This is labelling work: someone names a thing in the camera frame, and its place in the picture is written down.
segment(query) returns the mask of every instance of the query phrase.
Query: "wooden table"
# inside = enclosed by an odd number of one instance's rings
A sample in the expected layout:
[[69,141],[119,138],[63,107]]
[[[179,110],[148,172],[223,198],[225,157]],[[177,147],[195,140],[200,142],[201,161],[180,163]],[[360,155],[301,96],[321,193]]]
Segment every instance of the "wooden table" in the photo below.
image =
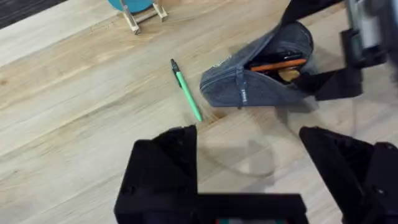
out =
[[[133,143],[196,123],[170,67],[184,72],[198,123],[201,192],[300,193],[311,223],[341,214],[300,139],[321,126],[398,143],[391,69],[365,71],[355,99],[285,108],[212,108],[201,74],[279,21],[288,0],[165,1],[170,14],[132,35],[107,1],[69,0],[0,30],[0,222],[116,223],[113,206]],[[302,21],[321,70],[343,66],[342,5]]]

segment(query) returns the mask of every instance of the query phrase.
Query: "gray pencil case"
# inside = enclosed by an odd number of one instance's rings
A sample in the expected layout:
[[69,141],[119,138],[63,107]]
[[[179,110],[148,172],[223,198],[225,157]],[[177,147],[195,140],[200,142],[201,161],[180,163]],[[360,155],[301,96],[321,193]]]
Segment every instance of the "gray pencil case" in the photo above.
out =
[[277,106],[297,103],[308,96],[292,83],[281,83],[263,73],[252,72],[246,65],[258,55],[279,52],[301,53],[307,59],[300,73],[316,74],[312,58],[313,40],[310,31],[299,22],[277,26],[251,42],[238,53],[207,70],[200,90],[214,107]]

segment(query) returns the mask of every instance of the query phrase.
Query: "green pen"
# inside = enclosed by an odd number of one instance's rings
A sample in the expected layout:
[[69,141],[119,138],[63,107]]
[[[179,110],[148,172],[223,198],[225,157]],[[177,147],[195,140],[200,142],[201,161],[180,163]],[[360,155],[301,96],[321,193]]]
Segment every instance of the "green pen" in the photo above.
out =
[[188,85],[184,80],[184,77],[180,71],[180,68],[178,67],[177,63],[175,63],[174,59],[172,59],[171,61],[172,61],[173,72],[178,81],[178,85],[180,85],[181,89],[184,91],[185,96],[187,97],[188,102],[193,110],[193,113],[197,117],[197,120],[203,121],[203,118],[201,117],[199,108],[196,105],[195,100],[193,99],[191,91],[189,90]]

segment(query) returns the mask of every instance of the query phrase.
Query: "dark floor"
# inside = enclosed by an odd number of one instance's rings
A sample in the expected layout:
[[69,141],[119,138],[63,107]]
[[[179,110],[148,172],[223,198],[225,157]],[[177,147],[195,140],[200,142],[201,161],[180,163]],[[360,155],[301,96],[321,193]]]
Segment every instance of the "dark floor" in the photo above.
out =
[[0,0],[0,29],[64,1],[66,0]]

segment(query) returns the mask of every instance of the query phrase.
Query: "blue object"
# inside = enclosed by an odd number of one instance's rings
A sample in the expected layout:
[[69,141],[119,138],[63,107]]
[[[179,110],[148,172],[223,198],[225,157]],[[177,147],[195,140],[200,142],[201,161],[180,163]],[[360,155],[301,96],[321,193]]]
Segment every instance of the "blue object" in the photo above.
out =
[[[122,5],[120,4],[120,0],[108,0],[111,5],[122,11]],[[147,9],[152,5],[153,0],[124,0],[125,5],[128,6],[130,12],[141,12]]]

